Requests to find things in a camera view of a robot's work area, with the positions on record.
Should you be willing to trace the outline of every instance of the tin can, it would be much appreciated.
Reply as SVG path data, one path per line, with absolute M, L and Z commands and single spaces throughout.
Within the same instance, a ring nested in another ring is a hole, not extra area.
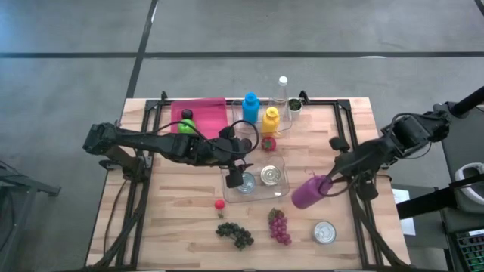
M 256 178 L 250 173 L 242 173 L 242 180 L 244 183 L 237 187 L 241 193 L 252 193 L 256 188 Z
M 276 185 L 281 179 L 281 170 L 273 165 L 268 165 L 260 172 L 260 179 L 267 186 Z
M 318 243 L 330 244 L 336 239 L 336 230 L 330 222 L 321 221 L 315 225 L 313 237 Z

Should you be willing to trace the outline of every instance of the wooden table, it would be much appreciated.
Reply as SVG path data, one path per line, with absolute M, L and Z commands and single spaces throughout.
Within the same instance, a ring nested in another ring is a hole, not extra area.
M 378 133 L 369 99 L 349 99 L 358 141 L 361 143 L 376 138 Z M 144 104 L 145 99 L 126 101 L 121 119 L 123 128 L 140 129 Z M 228 110 L 228 120 L 231 122 L 231 110 Z M 164 107 L 161 124 L 170 121 L 170 109 Z M 348 137 L 347 124 L 344 125 Z M 286 137 L 278 140 L 278 151 L 287 166 L 289 194 L 277 199 L 227 204 L 223 220 L 218 219 L 213 208 L 214 202 L 223 198 L 222 177 L 218 168 L 176 164 L 159 154 L 155 155 L 138 269 L 361 268 L 348 193 L 325 198 L 305 210 L 297 209 L 290 201 L 291 193 L 310 177 L 305 173 L 306 169 L 322 175 L 332 168 L 337 152 L 330 148 L 328 141 L 335 136 L 337 127 L 333 108 L 305 106 Z M 110 172 L 107 176 L 87 264 L 94 264 L 102 256 L 104 231 L 122 183 L 121 172 Z M 330 192 L 336 192 L 344 186 L 335 184 Z M 390 248 L 409 263 L 388 178 L 379 176 L 377 189 L 380 195 L 372 201 L 377 229 Z M 124 190 L 116 207 L 108 245 L 115 240 L 121 229 L 127 194 L 128 190 Z M 287 229 L 293 240 L 290 246 L 281 245 L 269 236 L 267 214 L 273 207 L 282 209 L 289 218 Z M 320 245 L 312 240 L 312 229 L 321 220 L 331 222 L 337 230 L 336 241 L 330 245 Z M 255 243 L 239 252 L 231 240 L 216 236 L 217 225 L 226 221 L 237 222 L 248 229 Z M 367 233 L 365 241 L 370 263 L 374 264 Z M 132 239 L 129 239 L 127 263 L 131 255 L 131 243 Z

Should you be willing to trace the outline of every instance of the purple grapes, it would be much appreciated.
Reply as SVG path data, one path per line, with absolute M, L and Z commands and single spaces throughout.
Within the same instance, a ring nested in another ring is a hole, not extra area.
M 276 239 L 279 243 L 288 246 L 292 243 L 290 234 L 287 231 L 287 218 L 280 210 L 272 209 L 269 213 L 269 229 L 271 238 Z

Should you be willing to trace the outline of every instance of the floor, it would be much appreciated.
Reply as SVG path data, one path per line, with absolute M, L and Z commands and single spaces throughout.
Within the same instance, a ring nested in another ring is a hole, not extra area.
M 37 198 L 15 270 L 83 265 L 106 173 L 81 146 L 126 97 L 269 96 L 285 75 L 292 95 L 370 97 L 383 127 L 484 84 L 480 1 L 1 1 L 0 159 L 62 186 L 57 199 Z M 438 144 L 390 174 L 449 182 Z M 410 253 L 418 267 L 445 269 L 439 252 Z

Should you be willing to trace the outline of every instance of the purple bottle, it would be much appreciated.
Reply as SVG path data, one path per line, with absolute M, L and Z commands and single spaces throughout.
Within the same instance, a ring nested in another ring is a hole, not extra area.
M 332 188 L 333 182 L 326 175 L 310 178 L 301 185 L 291 196 L 293 204 L 299 209 L 306 209 L 312 204 L 324 198 Z

